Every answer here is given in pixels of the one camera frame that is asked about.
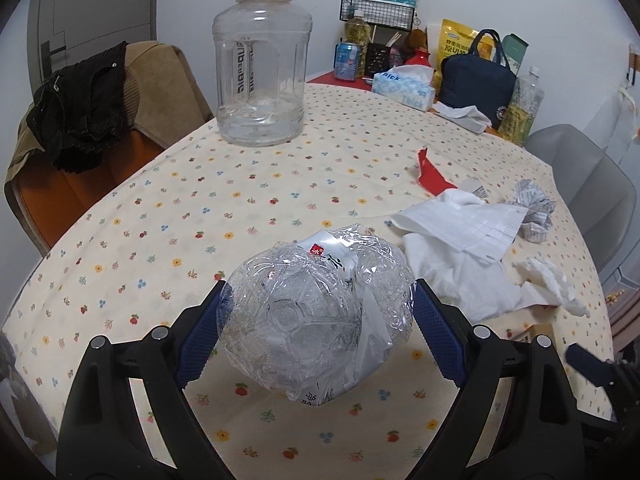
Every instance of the beverage can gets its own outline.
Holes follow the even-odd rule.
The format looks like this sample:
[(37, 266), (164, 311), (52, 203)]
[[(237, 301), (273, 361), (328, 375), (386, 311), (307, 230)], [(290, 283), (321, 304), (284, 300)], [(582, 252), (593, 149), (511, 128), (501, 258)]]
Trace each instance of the beverage can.
[(360, 51), (360, 46), (354, 43), (338, 43), (335, 46), (334, 77), (336, 79), (355, 81)]

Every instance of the clear plastic bottle bottom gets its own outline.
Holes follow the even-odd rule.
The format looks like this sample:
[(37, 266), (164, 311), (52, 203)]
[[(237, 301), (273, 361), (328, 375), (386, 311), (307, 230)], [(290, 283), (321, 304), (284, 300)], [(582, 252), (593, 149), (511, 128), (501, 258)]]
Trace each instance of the clear plastic bottle bottom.
[(302, 133), (304, 107), (280, 98), (252, 100), (240, 108), (220, 107), (218, 127), (223, 139), (240, 146), (274, 146)]

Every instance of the navy blue bag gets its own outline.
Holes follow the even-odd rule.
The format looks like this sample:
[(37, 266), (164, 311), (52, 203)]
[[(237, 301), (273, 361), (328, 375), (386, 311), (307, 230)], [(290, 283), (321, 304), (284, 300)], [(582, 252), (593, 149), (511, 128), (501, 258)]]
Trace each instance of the navy blue bag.
[[(478, 45), (485, 34), (494, 38), (494, 60), (483, 59)], [(498, 129), (509, 106), (516, 76), (509, 68), (500, 35), (490, 28), (481, 30), (468, 54), (454, 54), (442, 60), (442, 85), (438, 98), (452, 108), (475, 105)]]

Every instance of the yellow flower print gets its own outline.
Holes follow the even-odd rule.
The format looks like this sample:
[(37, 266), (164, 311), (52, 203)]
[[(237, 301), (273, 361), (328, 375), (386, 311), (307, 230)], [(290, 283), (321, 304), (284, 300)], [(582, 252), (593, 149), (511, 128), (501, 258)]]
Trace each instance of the yellow flower print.
[(216, 442), (226, 442), (231, 438), (228, 431), (225, 430), (217, 430), (213, 435)]

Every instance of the floral tablecloth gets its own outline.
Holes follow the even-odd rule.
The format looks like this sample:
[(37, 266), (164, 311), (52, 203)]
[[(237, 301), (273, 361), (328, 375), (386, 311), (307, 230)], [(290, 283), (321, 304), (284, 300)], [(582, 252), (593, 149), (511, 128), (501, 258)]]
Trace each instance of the floral tablecloth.
[[(54, 427), (90, 339), (141, 338), (200, 304), (217, 280), (279, 240), (360, 222), (396, 244), (389, 216), (430, 195), (416, 184), (417, 152), (427, 146), (444, 177), (477, 177), (489, 200), (512, 198), (532, 178), (558, 202), (549, 241), (517, 238), (504, 258), (545, 256), (565, 272), (591, 318), (561, 309), (525, 309), (488, 322), (510, 336), (552, 322), (564, 355), (572, 342), (612, 357), (607, 311), (584, 241), (560, 199), (551, 169), (497, 137), (474, 134), (370, 92), (308, 85), (303, 133), (271, 148), (224, 142), (215, 120), (169, 148), (97, 203), (40, 264), (3, 330), (16, 367)], [(566, 368), (578, 407), (609, 417), (603, 391)], [(414, 326), (410, 341), (354, 390), (311, 407), (287, 400), (213, 352), (186, 397), (239, 480), (404, 479), (456, 395)], [(144, 388), (136, 405), (156, 458), (171, 459)], [(504, 410), (495, 399), (475, 459), (490, 450)]]

